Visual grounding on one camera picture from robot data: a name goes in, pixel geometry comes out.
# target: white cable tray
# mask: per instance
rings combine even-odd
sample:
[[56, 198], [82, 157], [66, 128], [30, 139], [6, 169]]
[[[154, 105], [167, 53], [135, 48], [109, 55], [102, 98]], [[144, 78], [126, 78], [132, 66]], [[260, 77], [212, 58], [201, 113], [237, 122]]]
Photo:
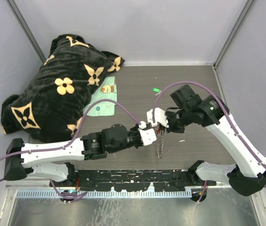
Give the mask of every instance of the white cable tray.
[[[184, 192], [155, 192], [153, 189], [148, 189], [144, 192], [116, 192], [113, 189], [110, 192], [87, 192], [84, 198], [100, 199], [100, 198], [191, 198], [191, 189], [186, 188]], [[18, 199], [34, 199], [34, 198], [58, 198], [54, 190], [48, 189], [22, 189], [17, 192]]]

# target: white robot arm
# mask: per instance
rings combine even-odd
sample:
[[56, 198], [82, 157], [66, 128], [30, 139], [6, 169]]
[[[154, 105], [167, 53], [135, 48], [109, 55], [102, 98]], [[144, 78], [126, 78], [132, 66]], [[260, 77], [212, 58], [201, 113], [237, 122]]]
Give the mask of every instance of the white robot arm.
[[[236, 162], [236, 164], [232, 165], [221, 165], [197, 161], [188, 170], [191, 180], [212, 180], [230, 184], [234, 190], [244, 196], [251, 195], [266, 185], [266, 169], [262, 166], [262, 163], [266, 165], [266, 157], [243, 134], [225, 105], [225, 109], [238, 135], [243, 137], [262, 162], [256, 160], [235, 134], [212, 96], [202, 100], [189, 85], [184, 85], [173, 92], [171, 97], [178, 106], [177, 112], [155, 110], [157, 121], [162, 121], [161, 124], [167, 125], [167, 127], [164, 126], [165, 131], [183, 133], [187, 125], [191, 123], [200, 124], [221, 142]], [[152, 120], [152, 110], [147, 113], [147, 116], [148, 121], [152, 126], [155, 126]]]
[[69, 162], [55, 164], [56, 161], [97, 160], [107, 157], [107, 153], [115, 153], [132, 146], [136, 148], [150, 145], [156, 141], [156, 133], [145, 122], [135, 125], [127, 131], [121, 124], [76, 138], [74, 142], [60, 150], [32, 152], [32, 150], [55, 149], [64, 147], [69, 141], [50, 144], [25, 144], [21, 138], [14, 139], [6, 154], [25, 151], [6, 159], [4, 180], [21, 180], [29, 177], [52, 179], [55, 182], [75, 181], [75, 169]]

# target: black blanket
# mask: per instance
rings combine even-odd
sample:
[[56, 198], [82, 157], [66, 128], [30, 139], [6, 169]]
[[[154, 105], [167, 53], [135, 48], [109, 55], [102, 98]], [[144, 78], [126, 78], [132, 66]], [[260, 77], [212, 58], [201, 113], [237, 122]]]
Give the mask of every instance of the black blanket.
[[120, 56], [98, 51], [80, 36], [60, 35], [24, 92], [2, 104], [4, 132], [23, 129], [47, 143], [70, 140], [91, 95], [123, 63]]

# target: flower pattern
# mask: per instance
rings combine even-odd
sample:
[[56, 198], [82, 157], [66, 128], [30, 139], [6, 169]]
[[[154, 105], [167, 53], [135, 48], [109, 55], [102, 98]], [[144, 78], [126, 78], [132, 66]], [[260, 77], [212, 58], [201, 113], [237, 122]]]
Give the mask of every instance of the flower pattern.
[[24, 129], [35, 128], [40, 129], [39, 125], [36, 123], [32, 108], [31, 102], [23, 107], [11, 107], [12, 113], [14, 114], [17, 121], [21, 124]]
[[82, 117], [78, 119], [76, 125], [73, 125], [73, 124], [69, 124], [69, 125], [67, 125], [67, 128], [69, 128], [69, 129], [72, 131], [72, 132], [71, 132], [71, 135], [72, 135], [72, 136], [77, 132], [77, 130], [78, 130], [78, 126], [80, 125], [81, 120], [82, 120]]
[[116, 69], [116, 71], [118, 72], [120, 70], [120, 60], [121, 57], [116, 57], [114, 60], [114, 64], [111, 66], [111, 68], [108, 69], [108, 72], [112, 72]]
[[1, 126], [1, 128], [2, 128], [3, 134], [7, 134], [6, 131], [5, 131], [5, 128], [3, 128], [3, 126]]
[[94, 71], [93, 68], [89, 67], [88, 65], [84, 65], [88, 74], [90, 75], [90, 78], [88, 79], [88, 85], [96, 85], [99, 86], [99, 75], [103, 72], [104, 67], [99, 67], [98, 69], [96, 69], [96, 71]]
[[72, 42], [73, 41], [73, 38], [71, 36], [66, 36], [67, 39], [69, 39], [69, 42], [70, 42], [70, 46], [74, 46], [74, 45], [80, 45], [80, 46], [85, 46], [87, 48], [89, 48], [89, 46], [85, 43], [82, 43], [80, 41], [75, 41], [75, 42]]
[[71, 85], [72, 80], [70, 78], [64, 78], [63, 80], [58, 78], [55, 80], [57, 87], [57, 92], [60, 95], [65, 95], [66, 92], [72, 94], [75, 91], [75, 88]]
[[54, 57], [55, 57], [54, 55], [50, 55], [50, 57], [44, 62], [43, 66], [46, 65], [48, 61], [53, 59]]

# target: green cloth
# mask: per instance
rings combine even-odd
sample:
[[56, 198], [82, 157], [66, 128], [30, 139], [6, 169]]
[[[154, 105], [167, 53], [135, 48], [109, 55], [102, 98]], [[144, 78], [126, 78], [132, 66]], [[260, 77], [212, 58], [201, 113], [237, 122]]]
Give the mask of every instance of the green cloth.
[[[102, 87], [99, 87], [95, 93], [92, 94], [91, 102], [84, 109], [83, 113], [94, 102], [102, 99], [110, 99], [117, 102], [117, 89], [115, 84], [115, 77], [107, 77]], [[110, 116], [114, 115], [115, 104], [111, 102], [101, 102], [95, 105], [87, 115], [89, 116]]]

